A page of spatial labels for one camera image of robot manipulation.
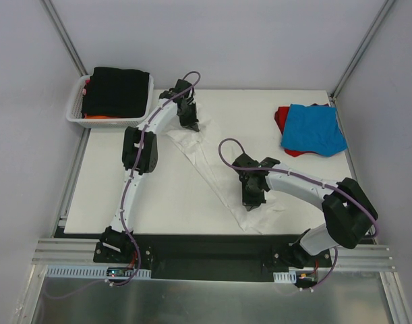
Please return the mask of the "white t shirt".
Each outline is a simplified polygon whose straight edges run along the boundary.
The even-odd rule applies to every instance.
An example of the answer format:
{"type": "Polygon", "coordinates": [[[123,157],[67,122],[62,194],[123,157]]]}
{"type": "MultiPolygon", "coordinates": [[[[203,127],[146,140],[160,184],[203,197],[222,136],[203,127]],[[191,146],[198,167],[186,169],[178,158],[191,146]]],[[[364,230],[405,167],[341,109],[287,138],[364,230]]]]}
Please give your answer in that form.
{"type": "Polygon", "coordinates": [[[198,109],[198,119],[198,132],[184,129],[177,121],[172,121],[164,134],[189,159],[243,231],[279,233],[278,220],[285,212],[284,206],[273,194],[267,194],[266,205],[253,211],[245,209],[241,202],[239,176],[221,161],[218,154],[218,145],[224,138],[221,128],[202,107],[198,109]]]}

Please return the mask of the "white plastic basket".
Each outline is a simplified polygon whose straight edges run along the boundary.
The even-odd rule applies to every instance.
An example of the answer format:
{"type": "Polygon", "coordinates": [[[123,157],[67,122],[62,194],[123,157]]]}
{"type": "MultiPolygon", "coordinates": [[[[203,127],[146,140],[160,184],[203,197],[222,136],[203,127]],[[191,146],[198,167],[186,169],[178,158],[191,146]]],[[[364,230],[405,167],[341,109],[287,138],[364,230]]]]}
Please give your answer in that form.
{"type": "Polygon", "coordinates": [[[146,110],[142,117],[138,118],[113,118],[113,119],[88,119],[82,117],[82,101],[83,101],[83,89],[86,82],[90,79],[90,75],[81,76],[73,86],[67,103],[65,105],[65,117],[69,122],[77,123],[83,128],[122,128],[122,127],[136,127],[142,123],[149,115],[152,106],[152,98],[154,91],[154,78],[149,75],[148,82],[148,99],[146,104],[146,110]]]}

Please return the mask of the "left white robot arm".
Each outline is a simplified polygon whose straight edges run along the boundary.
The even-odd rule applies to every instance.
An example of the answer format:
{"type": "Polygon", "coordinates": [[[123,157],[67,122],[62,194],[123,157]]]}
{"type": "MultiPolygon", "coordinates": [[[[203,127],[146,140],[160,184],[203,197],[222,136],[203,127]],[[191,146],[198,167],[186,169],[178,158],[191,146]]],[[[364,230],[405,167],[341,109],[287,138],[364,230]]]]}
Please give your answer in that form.
{"type": "Polygon", "coordinates": [[[110,226],[100,237],[102,245],[109,248],[109,254],[117,262],[128,261],[136,246],[132,236],[134,210],[142,183],[158,163],[157,136],[176,117],[183,129],[199,131],[195,85],[186,77],[178,79],[174,87],[160,93],[157,106],[143,122],[125,129],[121,156],[125,175],[121,199],[110,226]]]}

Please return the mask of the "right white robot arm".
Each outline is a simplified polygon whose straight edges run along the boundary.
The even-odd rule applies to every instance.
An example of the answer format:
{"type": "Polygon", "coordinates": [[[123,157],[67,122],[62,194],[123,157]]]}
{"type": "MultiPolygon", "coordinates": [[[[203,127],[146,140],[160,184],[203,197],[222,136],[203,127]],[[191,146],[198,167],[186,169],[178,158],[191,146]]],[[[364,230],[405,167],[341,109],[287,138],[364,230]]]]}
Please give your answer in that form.
{"type": "Polygon", "coordinates": [[[269,191],[283,192],[321,210],[324,223],[305,230],[297,240],[279,250],[282,263],[301,269],[331,248],[354,249],[376,228],[378,213],[357,181],[321,180],[293,171],[280,161],[267,157],[262,161],[243,153],[231,167],[241,182],[241,202],[247,211],[266,203],[269,191]]]}

